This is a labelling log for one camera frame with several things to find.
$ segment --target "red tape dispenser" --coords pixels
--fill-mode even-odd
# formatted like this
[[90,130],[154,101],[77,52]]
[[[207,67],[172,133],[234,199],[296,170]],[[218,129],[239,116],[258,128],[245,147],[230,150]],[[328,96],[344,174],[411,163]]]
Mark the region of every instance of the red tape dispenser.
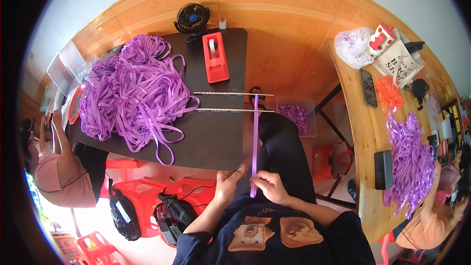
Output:
[[208,83],[229,80],[229,70],[227,69],[221,32],[204,35],[203,50]]

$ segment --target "wooden wall panel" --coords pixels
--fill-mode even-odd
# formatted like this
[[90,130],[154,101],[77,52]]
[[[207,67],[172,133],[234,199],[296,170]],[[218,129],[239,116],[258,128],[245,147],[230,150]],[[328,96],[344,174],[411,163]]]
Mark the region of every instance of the wooden wall panel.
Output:
[[177,32],[173,25],[177,13],[182,6],[191,2],[209,7],[208,24],[218,24],[218,0],[120,0],[112,7],[131,37],[149,32],[166,35]]
[[[338,83],[327,39],[357,27],[375,29],[380,22],[399,28],[411,41],[420,38],[391,12],[371,0],[119,0],[74,36],[84,58],[101,55],[143,33],[176,33],[173,22],[181,6],[201,3],[211,10],[208,26],[220,18],[228,27],[248,31],[246,89],[258,85],[266,93],[305,96],[317,103]],[[419,73],[437,92],[441,104],[458,97],[449,75],[425,45],[426,67]],[[43,79],[36,102],[41,101]],[[335,103],[345,103],[341,94]]]
[[[248,32],[246,90],[260,86],[267,93],[293,95],[343,1],[220,0],[227,26]],[[311,81],[310,86],[323,86],[322,79]]]

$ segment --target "metal rod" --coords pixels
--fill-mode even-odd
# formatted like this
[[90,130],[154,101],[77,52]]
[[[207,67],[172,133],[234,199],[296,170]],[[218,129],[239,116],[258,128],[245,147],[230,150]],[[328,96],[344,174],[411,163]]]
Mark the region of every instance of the metal rod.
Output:
[[335,183],[333,184],[332,188],[329,191],[329,194],[327,195],[328,198],[332,197],[333,192],[335,191],[335,189],[337,188],[337,186],[340,183],[340,179],[342,179],[342,176],[337,177],[337,180],[335,180]]
[[263,93],[244,93],[244,92],[193,92],[193,94],[204,94],[204,95],[263,95],[263,96],[274,96],[274,94],[263,94]]
[[340,91],[342,91],[342,85],[337,84],[337,86],[332,89],[332,91],[315,107],[314,111],[317,113],[320,111],[331,99],[333,99]]
[[315,199],[316,200],[323,200],[323,201],[326,201],[326,202],[329,202],[329,203],[332,203],[334,205],[344,207],[344,208],[347,208],[347,209],[356,210],[356,204],[355,203],[350,203],[348,201],[344,201],[344,200],[340,200],[340,199],[334,199],[334,198],[328,198],[328,197],[323,196],[323,195],[318,194],[318,193],[315,194]]
[[273,110],[254,110],[254,109],[205,109],[205,108],[200,108],[197,109],[197,111],[236,111],[236,112],[241,112],[241,111],[249,111],[249,112],[259,112],[259,113],[274,113],[275,111]]
[[342,133],[337,129],[337,127],[335,127],[335,125],[332,123],[332,121],[327,117],[327,115],[320,109],[318,111],[319,115],[321,115],[324,120],[326,120],[327,124],[329,124],[329,126],[332,128],[333,131],[335,131],[335,133],[337,134],[337,136],[342,139],[342,141],[345,141],[346,144],[348,144],[351,148],[351,145],[347,142],[347,140],[345,139],[345,137],[342,135]]

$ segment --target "pink shirt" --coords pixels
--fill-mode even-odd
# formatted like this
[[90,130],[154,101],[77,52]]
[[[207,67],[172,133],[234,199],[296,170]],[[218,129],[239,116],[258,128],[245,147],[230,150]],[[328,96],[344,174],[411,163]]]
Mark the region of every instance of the pink shirt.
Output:
[[[59,184],[59,177],[57,176],[57,159],[62,156],[56,153],[50,154],[42,160],[38,168],[34,170],[32,178],[34,184],[44,191],[56,191],[52,193],[39,191],[41,195],[47,199],[51,204],[65,208],[92,208],[96,206],[97,200],[93,193],[93,188],[90,182],[90,176],[85,174],[71,185],[61,189]],[[79,158],[74,157],[78,162],[75,174],[70,180],[65,182],[63,186],[77,179],[86,170],[83,168]]]

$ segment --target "black t-shirt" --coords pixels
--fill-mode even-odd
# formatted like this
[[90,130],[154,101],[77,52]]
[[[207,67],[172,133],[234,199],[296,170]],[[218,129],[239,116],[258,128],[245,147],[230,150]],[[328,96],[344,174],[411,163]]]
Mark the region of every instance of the black t-shirt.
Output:
[[243,197],[226,209],[214,235],[182,234],[173,263],[363,265],[375,261],[354,212],[343,212],[324,227],[306,213]]

